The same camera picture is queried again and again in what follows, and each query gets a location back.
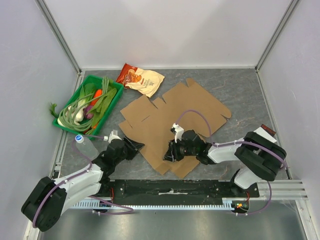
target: bottle cap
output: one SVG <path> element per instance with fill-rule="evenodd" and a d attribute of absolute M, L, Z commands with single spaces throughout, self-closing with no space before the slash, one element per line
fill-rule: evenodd
<path fill-rule="evenodd" d="M 85 138 L 84 138 L 82 135 L 77 135 L 77 136 L 75 136 L 75 141 L 76 141 L 78 144 L 83 143 L 84 140 L 85 140 Z"/>

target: white wall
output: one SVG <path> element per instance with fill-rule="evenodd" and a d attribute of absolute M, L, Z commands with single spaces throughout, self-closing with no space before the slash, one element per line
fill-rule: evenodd
<path fill-rule="evenodd" d="M 82 68 L 254 66 L 290 0 L 45 0 Z"/>
<path fill-rule="evenodd" d="M 302 0 L 260 75 L 287 150 L 320 223 L 320 2 Z"/>
<path fill-rule="evenodd" d="M 0 239 L 20 240 L 21 207 L 50 173 L 60 133 L 49 102 L 68 100 L 76 72 L 34 0 L 3 0 L 0 32 Z"/>

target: brown box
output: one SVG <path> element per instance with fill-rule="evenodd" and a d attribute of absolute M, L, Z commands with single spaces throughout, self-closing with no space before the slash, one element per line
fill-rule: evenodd
<path fill-rule="evenodd" d="M 119 127 L 129 138 L 144 143 L 140 151 L 143 157 L 160 174 L 171 170 L 179 178 L 184 178 L 198 164 L 194 156 L 187 156 L 181 161 L 163 160 L 168 150 L 168 143 L 175 135 L 170 131 L 173 123 L 186 110 L 193 109 L 202 113 L 208 120 L 212 133 L 219 129 L 231 117 L 230 110 L 207 92 L 192 78 L 167 91 L 154 101 L 141 96 L 121 110 L 126 119 Z M 201 116 L 188 112 L 179 122 L 184 130 L 194 130 L 197 134 L 209 137 L 209 130 Z"/>

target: purple onion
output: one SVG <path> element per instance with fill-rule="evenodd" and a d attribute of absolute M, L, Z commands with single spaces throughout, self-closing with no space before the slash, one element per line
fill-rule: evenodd
<path fill-rule="evenodd" d="M 83 109 L 83 115 L 86 119 L 92 119 L 94 117 L 94 114 L 92 112 L 89 112 L 92 108 L 93 106 L 89 105 L 85 109 Z"/>

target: gray marble tabletop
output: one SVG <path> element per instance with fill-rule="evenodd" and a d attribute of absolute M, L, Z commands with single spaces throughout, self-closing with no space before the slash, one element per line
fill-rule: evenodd
<path fill-rule="evenodd" d="M 232 112 L 232 117 L 227 120 L 218 131 L 213 134 L 215 142 L 224 143 L 244 137 L 247 132 L 253 131 L 261 124 L 271 127 L 266 103 L 259 86 L 254 69 L 161 69 L 156 70 L 165 76 L 158 91 L 152 96 L 152 100 L 160 97 L 179 82 L 186 82 L 186 78 L 194 78 L 202 87 L 213 94 L 225 104 Z M 119 70 L 86 71 L 85 76 L 107 76 L 116 79 Z M 122 97 L 114 107 L 107 122 L 104 124 L 100 135 L 109 135 L 113 129 L 118 130 L 119 136 L 123 133 L 118 124 L 124 121 L 120 110 L 139 98 L 141 94 L 133 89 L 125 89 Z M 71 174 L 86 166 L 85 159 L 78 156 L 72 150 L 71 142 L 75 135 L 68 133 L 68 141 L 65 148 L 61 176 Z M 99 152 L 106 149 L 106 142 L 93 141 Z M 199 164 L 185 179 L 218 179 L 230 180 L 235 171 L 244 165 L 240 161 L 227 161 L 216 165 Z M 122 161 L 111 179 L 178 179 L 168 171 L 161 175 L 155 171 L 149 163 L 138 154 L 131 161 Z M 287 174 L 281 170 L 277 179 L 287 179 Z"/>

